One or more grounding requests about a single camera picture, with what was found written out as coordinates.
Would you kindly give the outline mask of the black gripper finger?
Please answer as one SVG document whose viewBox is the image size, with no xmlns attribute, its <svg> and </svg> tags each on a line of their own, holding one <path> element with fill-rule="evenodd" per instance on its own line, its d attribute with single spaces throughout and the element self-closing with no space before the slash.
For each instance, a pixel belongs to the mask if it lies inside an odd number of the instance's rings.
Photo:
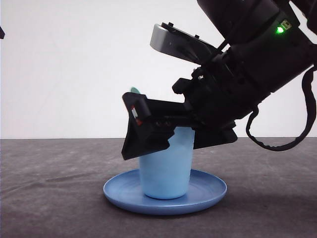
<svg viewBox="0 0 317 238">
<path fill-rule="evenodd" d="M 237 135 L 233 129 L 211 131 L 203 128 L 193 128 L 193 130 L 195 131 L 193 149 L 233 143 L 237 140 Z"/>
<path fill-rule="evenodd" d="M 174 130 L 175 125 L 168 121 L 141 119 L 136 109 L 129 109 L 128 129 L 121 151 L 123 159 L 167 149 Z"/>
</svg>

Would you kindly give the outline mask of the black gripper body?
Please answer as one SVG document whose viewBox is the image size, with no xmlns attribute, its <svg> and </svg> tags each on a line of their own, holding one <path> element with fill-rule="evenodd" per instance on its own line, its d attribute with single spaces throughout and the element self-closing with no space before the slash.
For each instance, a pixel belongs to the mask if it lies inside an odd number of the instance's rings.
<svg viewBox="0 0 317 238">
<path fill-rule="evenodd" d="M 251 41 L 232 45 L 205 61 L 194 70 L 192 79 L 178 79 L 173 91 L 184 96 L 183 103 L 131 92 L 122 98 L 128 113 L 136 109 L 141 119 L 168 121 L 175 128 L 232 129 L 236 119 L 249 115 L 253 120 L 263 99 L 304 72 L 305 131 L 310 131 L 316 119 L 310 79 L 313 59 L 308 56 L 312 46 L 297 25 L 278 22 Z"/>
</svg>

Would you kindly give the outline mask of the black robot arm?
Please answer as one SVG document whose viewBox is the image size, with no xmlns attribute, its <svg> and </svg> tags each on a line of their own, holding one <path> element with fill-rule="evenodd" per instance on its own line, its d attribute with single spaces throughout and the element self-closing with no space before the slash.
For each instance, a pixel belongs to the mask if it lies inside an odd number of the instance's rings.
<svg viewBox="0 0 317 238">
<path fill-rule="evenodd" d="M 286 151 L 310 132 L 317 115 L 312 93 L 317 46 L 299 28 L 289 0 L 200 0 L 198 5 L 224 37 L 213 47 L 172 23 L 155 25 L 153 49 L 196 63 L 191 79 L 180 78 L 172 89 L 183 103 L 148 99 L 127 92 L 129 113 L 122 148 L 125 160 L 167 149 L 176 127 L 195 131 L 194 148 L 235 142 L 236 119 L 258 115 L 258 105 L 271 93 L 303 74 L 307 107 L 304 131 L 292 142 L 266 146 Z"/>
<path fill-rule="evenodd" d="M 0 39 L 4 39 L 5 36 L 5 32 L 3 31 L 3 29 L 0 27 Z"/>
</svg>

